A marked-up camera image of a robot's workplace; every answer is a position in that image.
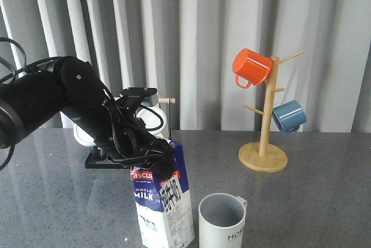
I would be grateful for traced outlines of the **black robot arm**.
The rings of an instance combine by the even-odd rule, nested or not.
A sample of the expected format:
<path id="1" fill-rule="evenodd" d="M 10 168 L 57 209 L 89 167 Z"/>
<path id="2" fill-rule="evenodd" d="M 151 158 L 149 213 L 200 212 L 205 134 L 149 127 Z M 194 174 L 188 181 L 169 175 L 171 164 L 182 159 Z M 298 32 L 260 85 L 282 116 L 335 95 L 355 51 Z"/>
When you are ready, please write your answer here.
<path id="1" fill-rule="evenodd" d="M 135 112 L 155 88 L 129 87 L 115 99 L 92 66 L 75 57 L 31 64 L 1 85 L 1 148 L 15 145 L 62 112 L 115 163 L 141 166 L 163 178 L 174 172 L 173 147 L 147 131 Z"/>

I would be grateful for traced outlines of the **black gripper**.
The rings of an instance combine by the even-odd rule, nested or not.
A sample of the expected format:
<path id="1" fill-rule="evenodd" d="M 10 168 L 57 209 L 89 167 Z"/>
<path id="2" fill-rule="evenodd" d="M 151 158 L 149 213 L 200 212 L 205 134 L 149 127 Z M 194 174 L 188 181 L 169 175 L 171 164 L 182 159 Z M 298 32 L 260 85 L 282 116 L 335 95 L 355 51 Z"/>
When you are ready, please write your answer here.
<path id="1" fill-rule="evenodd" d="M 142 165 L 163 179 L 172 177 L 174 149 L 149 133 L 136 112 L 125 114 L 112 100 L 103 100 L 92 110 L 92 137 L 113 162 L 124 167 Z"/>

